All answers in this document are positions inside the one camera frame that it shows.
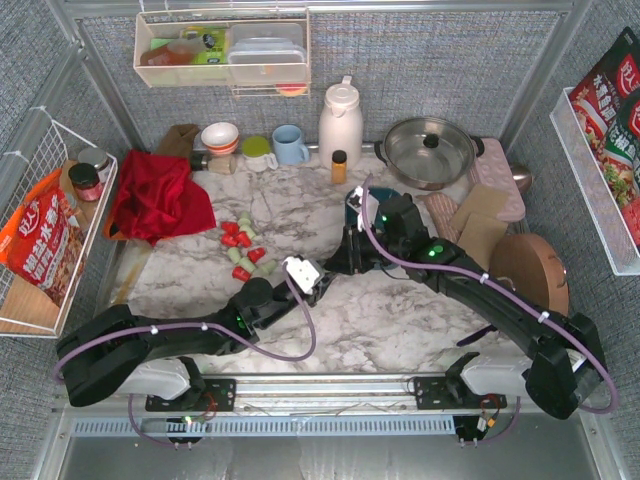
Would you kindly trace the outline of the brown cardboard sheet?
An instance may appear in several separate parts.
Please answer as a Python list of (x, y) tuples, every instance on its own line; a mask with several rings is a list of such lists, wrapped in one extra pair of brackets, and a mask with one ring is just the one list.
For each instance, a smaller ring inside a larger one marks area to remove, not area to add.
[(458, 246), (480, 267), (488, 270), (492, 253), (507, 228), (506, 222), (471, 213), (462, 230)]
[(463, 230), (472, 213), (496, 219), (507, 199), (505, 191), (476, 184), (453, 215), (451, 225), (457, 230)]

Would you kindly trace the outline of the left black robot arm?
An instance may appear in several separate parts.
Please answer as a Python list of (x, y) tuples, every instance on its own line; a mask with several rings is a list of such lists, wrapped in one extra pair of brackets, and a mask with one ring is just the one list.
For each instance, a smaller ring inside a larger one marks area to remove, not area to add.
[(235, 355), (247, 349), (283, 362), (303, 361), (317, 345), (311, 320), (307, 321), (311, 344), (298, 355), (259, 347), (258, 332), (296, 308), (306, 312), (315, 306), (335, 277), (325, 274), (309, 294), (290, 279), (272, 286), (264, 278), (253, 278), (223, 308), (195, 318), (155, 319), (134, 315), (126, 304), (112, 306), (58, 342), (54, 379), (65, 385), (72, 406), (85, 407), (116, 393), (148, 361)]

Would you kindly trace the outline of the teal storage basket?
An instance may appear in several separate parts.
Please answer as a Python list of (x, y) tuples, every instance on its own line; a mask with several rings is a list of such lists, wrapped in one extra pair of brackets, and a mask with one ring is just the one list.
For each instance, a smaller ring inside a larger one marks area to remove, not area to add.
[[(346, 226), (351, 226), (356, 224), (358, 219), (358, 212), (354, 210), (351, 207), (351, 204), (349, 203), (349, 200), (354, 195), (354, 192), (355, 190), (352, 189), (345, 196), (345, 225)], [(370, 194), (379, 203), (384, 203), (388, 199), (398, 197), (400, 195), (400, 193), (397, 192), (396, 190), (391, 188), (386, 188), (386, 187), (371, 187)], [(375, 228), (378, 230), (382, 230), (384, 227), (383, 215), (380, 212), (376, 214), (374, 225), (375, 225)]]

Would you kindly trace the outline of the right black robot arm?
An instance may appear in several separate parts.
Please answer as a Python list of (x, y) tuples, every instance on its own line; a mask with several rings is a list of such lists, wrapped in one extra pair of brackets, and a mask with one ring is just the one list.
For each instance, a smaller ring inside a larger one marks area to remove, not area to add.
[(461, 247), (430, 235), (410, 195), (378, 201), (356, 188), (345, 199), (341, 244), (325, 268), (355, 275), (391, 265), (469, 307), (513, 341), (526, 357), (515, 383), (547, 414), (568, 418), (600, 384), (610, 391), (604, 412), (618, 406), (592, 320), (545, 309), (500, 285)]

